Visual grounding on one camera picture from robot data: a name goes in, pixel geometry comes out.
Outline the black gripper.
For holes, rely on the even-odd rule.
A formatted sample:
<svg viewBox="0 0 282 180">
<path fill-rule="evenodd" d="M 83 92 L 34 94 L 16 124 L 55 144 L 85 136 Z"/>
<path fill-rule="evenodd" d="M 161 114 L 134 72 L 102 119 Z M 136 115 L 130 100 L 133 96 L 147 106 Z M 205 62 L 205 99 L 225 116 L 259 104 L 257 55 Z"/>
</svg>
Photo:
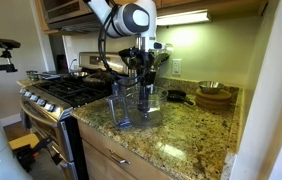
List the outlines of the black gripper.
<svg viewBox="0 0 282 180">
<path fill-rule="evenodd" d="M 154 52 L 143 52 L 132 49 L 128 53 L 128 67 L 133 70 L 156 70 L 161 64 L 161 59 Z"/>
</svg>

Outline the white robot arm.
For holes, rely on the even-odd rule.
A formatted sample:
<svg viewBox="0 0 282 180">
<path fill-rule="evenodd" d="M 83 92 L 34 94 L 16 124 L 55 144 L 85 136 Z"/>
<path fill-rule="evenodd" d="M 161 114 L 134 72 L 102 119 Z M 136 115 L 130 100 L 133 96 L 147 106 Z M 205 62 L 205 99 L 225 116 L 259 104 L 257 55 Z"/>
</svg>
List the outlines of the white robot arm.
<svg viewBox="0 0 282 180">
<path fill-rule="evenodd" d="M 149 69 L 153 60 L 151 50 L 164 47 L 156 41 L 157 10 L 153 0 L 136 0 L 124 5 L 110 6 L 105 0 L 83 0 L 97 16 L 103 29 L 111 38 L 138 35 L 141 64 Z"/>
</svg>

